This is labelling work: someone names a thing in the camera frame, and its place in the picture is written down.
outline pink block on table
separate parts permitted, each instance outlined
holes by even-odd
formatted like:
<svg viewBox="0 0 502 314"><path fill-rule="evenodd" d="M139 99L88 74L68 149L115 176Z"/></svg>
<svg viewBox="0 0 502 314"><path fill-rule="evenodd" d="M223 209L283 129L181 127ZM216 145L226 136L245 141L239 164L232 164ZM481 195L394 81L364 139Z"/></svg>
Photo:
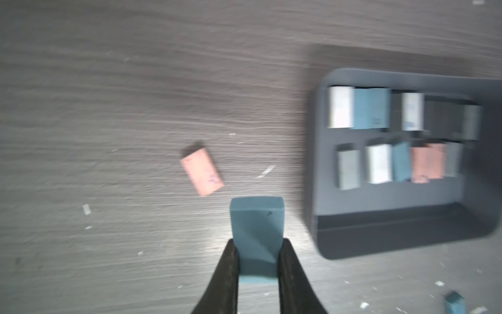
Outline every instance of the pink block on table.
<svg viewBox="0 0 502 314"><path fill-rule="evenodd" d="M181 164L200 196L210 195L225 186L205 148L186 156Z"/></svg>
<svg viewBox="0 0 502 314"><path fill-rule="evenodd" d="M429 179L443 179L445 169L445 144L427 144L431 149L429 155Z"/></svg>
<svg viewBox="0 0 502 314"><path fill-rule="evenodd" d="M411 181L413 183L427 183L429 182L428 176L428 159L431 148L429 147L412 147L411 160L413 163L413 170Z"/></svg>

